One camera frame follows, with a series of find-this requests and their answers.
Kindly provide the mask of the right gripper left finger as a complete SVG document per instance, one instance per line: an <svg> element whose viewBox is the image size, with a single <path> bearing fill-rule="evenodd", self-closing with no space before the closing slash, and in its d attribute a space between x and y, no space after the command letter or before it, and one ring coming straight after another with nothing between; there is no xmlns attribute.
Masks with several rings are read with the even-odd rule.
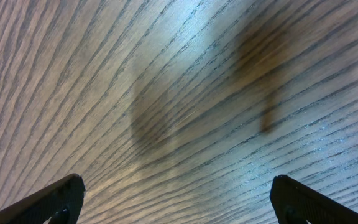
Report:
<svg viewBox="0 0 358 224"><path fill-rule="evenodd" d="M70 174L0 211L0 223L76 223L85 197L78 174Z"/></svg>

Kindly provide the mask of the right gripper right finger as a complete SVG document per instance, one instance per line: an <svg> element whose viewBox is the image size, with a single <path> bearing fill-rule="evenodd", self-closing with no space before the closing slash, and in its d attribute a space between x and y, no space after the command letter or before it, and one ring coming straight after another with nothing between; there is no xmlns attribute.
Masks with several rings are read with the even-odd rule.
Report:
<svg viewBox="0 0 358 224"><path fill-rule="evenodd" d="M358 213L287 175L273 178L270 201L280 224L358 223Z"/></svg>

